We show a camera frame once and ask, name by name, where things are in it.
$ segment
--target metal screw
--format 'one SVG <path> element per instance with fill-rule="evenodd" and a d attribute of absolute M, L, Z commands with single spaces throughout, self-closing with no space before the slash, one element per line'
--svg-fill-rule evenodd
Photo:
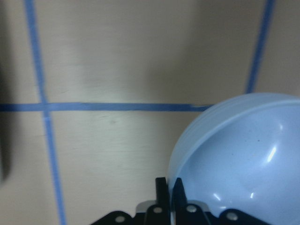
<path fill-rule="evenodd" d="M 186 207 L 186 210 L 187 210 L 188 212 L 196 212 L 196 211 L 197 211 L 197 208 L 196 208 L 195 206 L 193 206 L 193 205 L 188 205 L 188 206 Z"/>
<path fill-rule="evenodd" d="M 162 211 L 163 211 L 163 209 L 160 208 L 160 207 L 155 207 L 155 208 L 153 209 L 153 212 L 154 212 L 154 213 L 161 213 Z"/>
<path fill-rule="evenodd" d="M 115 219 L 116 223 L 123 223 L 125 221 L 125 217 L 123 216 L 118 216 Z"/>
<path fill-rule="evenodd" d="M 227 219 L 229 220 L 238 220 L 238 215 L 236 215 L 234 212 L 228 212 L 226 215 Z"/>

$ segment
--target black bracket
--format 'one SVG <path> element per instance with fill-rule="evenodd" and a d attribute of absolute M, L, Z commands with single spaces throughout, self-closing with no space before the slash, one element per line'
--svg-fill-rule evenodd
<path fill-rule="evenodd" d="M 91 225 L 171 225 L 171 211 L 175 214 L 176 225 L 269 225 L 236 209 L 213 216 L 198 204 L 188 202 L 181 178 L 175 182 L 170 204 L 165 178 L 156 178 L 155 182 L 156 202 L 145 212 L 138 212 L 132 218 L 123 211 L 114 211 Z"/>

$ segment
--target blue tape line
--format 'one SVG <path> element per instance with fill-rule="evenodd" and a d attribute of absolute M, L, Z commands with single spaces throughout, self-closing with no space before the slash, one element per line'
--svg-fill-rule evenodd
<path fill-rule="evenodd" d="M 259 68 L 263 58 L 263 51 L 267 40 L 268 31 L 270 28 L 270 22 L 272 19 L 272 13 L 274 11 L 275 0 L 267 0 L 263 18 L 261 22 L 260 32 L 256 44 L 256 50 L 252 61 L 252 67 L 247 83 L 246 93 L 252 93 L 255 89 Z"/>
<path fill-rule="evenodd" d="M 60 185 L 60 175 L 59 167 L 57 163 L 56 149 L 54 145 L 53 137 L 53 128 L 52 128 L 52 118 L 48 109 L 48 102 L 45 95 L 45 80 L 44 80 L 44 71 L 43 63 L 40 51 L 40 44 L 38 39 L 38 28 L 36 23 L 36 13 L 33 0 L 24 0 L 26 16 L 27 16 L 27 25 L 30 35 L 31 50 L 33 55 L 34 67 L 36 72 L 39 96 L 41 100 L 41 105 L 43 109 L 43 119 L 45 123 L 45 131 L 47 137 L 47 146 L 48 146 L 48 155 L 50 160 L 50 167 L 53 179 L 53 185 L 55 190 L 55 197 L 57 203 L 57 210 L 59 214 L 59 220 L 61 225 L 66 225 L 66 216 L 64 209 L 64 202 L 62 196 L 62 190 Z"/>
<path fill-rule="evenodd" d="M 167 111 L 203 112 L 211 105 L 144 103 L 49 103 L 50 111 Z"/>
<path fill-rule="evenodd" d="M 43 106 L 37 104 L 0 104 L 0 112 L 38 112 L 42 111 Z"/>
<path fill-rule="evenodd" d="M 158 111 L 203 112 L 213 105 L 143 103 L 48 103 L 48 111 Z M 43 104 L 0 104 L 0 112 L 39 112 Z"/>

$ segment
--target light blue bowl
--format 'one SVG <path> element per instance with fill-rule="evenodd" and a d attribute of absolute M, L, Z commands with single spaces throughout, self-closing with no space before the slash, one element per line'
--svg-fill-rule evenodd
<path fill-rule="evenodd" d="M 169 191 L 182 178 L 187 198 L 213 215 L 239 209 L 273 225 L 300 224 L 300 99 L 256 93 L 206 110 L 178 140 Z"/>

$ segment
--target white surface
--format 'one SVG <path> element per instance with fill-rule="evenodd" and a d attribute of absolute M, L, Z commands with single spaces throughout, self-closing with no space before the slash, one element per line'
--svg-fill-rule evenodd
<path fill-rule="evenodd" d="M 234 208 L 274 225 L 298 225 L 299 146 L 299 98 L 263 93 L 230 99 L 180 137 L 169 165 L 170 193 L 180 177 L 187 198 L 207 203 L 215 216 Z"/>
<path fill-rule="evenodd" d="M 243 93 L 264 5 L 259 0 L 36 3 L 51 102 L 192 104 Z"/>
<path fill-rule="evenodd" d="M 155 199 L 155 178 L 166 176 L 176 140 L 197 115 L 54 112 L 68 223 L 87 225 L 113 210 L 133 216 Z"/>

